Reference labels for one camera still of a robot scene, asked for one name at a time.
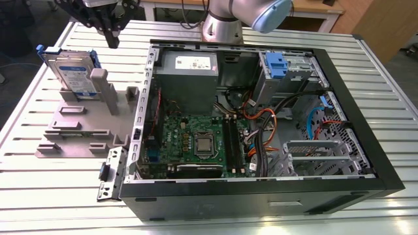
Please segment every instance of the cpu socket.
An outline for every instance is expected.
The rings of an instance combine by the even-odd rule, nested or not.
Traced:
[[[200,159],[213,156],[213,134],[211,132],[195,133],[195,155]]]

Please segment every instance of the green circuit board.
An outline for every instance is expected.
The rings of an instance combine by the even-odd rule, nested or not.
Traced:
[[[151,172],[163,172],[167,164],[215,164],[224,169],[224,178],[245,177],[247,166],[243,166],[244,173],[227,171],[227,159],[223,142],[223,118],[201,116],[168,116],[164,118],[163,146],[159,151],[157,163],[149,164]],[[236,121],[239,131],[248,128],[248,121]],[[212,155],[196,155],[196,138],[211,138]],[[164,178],[164,174],[153,174],[153,178]]]

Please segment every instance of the metal plate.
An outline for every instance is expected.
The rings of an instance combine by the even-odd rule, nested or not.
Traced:
[[[101,66],[109,71],[108,81],[116,90],[124,91],[127,86],[141,86],[149,39],[197,41],[200,33],[197,29],[183,30],[176,23],[132,21],[119,38],[119,49],[108,49],[95,29],[69,23],[56,46],[79,50],[93,47]],[[318,235],[327,231],[351,235],[355,227],[371,234],[418,233],[416,110],[371,51],[351,35],[284,30],[259,34],[244,29],[243,38],[249,44],[307,46],[328,51],[406,189],[330,215],[144,224],[121,202],[96,203],[103,160],[37,159],[33,155],[60,100],[60,84],[42,66],[0,132],[1,231],[79,234],[87,232],[80,229],[89,229],[89,234],[161,234],[169,230],[171,234]]]

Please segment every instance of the power supply label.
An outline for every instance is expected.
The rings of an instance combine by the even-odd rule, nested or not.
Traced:
[[[60,66],[63,78],[72,92],[80,96],[95,96],[97,91],[88,79],[88,71],[84,67]]]
[[[177,56],[176,57],[177,70],[211,70],[209,57],[197,56]]]

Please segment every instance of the ram slot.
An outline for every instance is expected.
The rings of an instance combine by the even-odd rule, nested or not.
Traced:
[[[231,148],[231,135],[229,135],[229,119],[224,118],[221,121],[221,132],[223,132],[223,145],[224,145],[224,154],[227,158],[227,170],[235,170],[233,159],[232,159],[232,148]]]
[[[236,127],[236,120],[229,121],[229,136],[231,136],[231,145],[232,145],[232,159],[233,159],[233,168],[236,171],[243,169],[241,167],[241,157],[239,149],[239,132]]]

